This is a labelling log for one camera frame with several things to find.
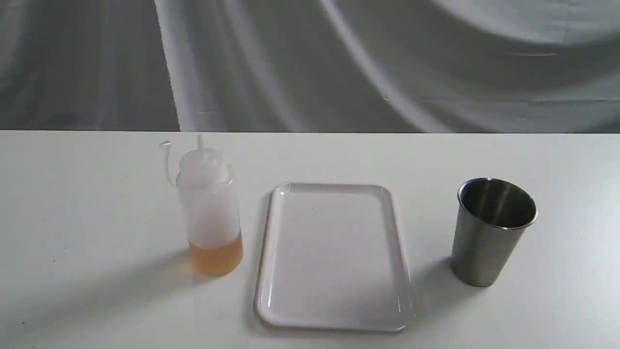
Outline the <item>translucent squeeze bottle amber liquid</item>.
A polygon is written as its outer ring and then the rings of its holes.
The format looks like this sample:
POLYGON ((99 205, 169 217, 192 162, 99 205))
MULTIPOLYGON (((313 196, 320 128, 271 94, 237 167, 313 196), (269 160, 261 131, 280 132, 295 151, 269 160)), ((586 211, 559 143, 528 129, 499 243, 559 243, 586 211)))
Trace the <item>translucent squeeze bottle amber liquid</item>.
POLYGON ((172 179, 171 141, 163 141, 166 180, 177 192, 193 267, 208 277, 221 277, 239 266, 244 256, 236 180, 223 154, 204 146, 184 154, 172 179))

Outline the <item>stainless steel cup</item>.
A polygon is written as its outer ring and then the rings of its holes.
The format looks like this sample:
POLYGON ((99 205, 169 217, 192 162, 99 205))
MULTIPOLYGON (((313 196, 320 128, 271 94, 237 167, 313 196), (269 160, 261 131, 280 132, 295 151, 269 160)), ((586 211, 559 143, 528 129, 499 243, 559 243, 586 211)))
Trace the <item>stainless steel cup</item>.
POLYGON ((502 179, 476 177, 457 192, 459 203, 450 267, 462 282, 493 285, 525 230, 538 216, 533 198, 502 179))

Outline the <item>white rectangular plastic tray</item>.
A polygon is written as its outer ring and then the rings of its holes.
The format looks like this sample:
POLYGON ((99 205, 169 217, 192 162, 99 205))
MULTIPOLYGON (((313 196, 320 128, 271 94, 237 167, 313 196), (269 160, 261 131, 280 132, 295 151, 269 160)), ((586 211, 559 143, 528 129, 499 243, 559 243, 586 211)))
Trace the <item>white rectangular plastic tray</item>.
POLYGON ((300 182, 274 188, 254 307, 273 327, 403 331, 418 311, 390 191, 300 182))

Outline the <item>grey fabric backdrop curtain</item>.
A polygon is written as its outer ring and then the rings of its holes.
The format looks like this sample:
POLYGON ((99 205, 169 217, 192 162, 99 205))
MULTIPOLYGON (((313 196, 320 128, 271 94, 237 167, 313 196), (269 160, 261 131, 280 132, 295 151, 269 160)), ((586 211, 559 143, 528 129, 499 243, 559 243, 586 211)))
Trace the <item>grey fabric backdrop curtain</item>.
POLYGON ((617 0, 3 0, 1 128, 619 131, 617 0))

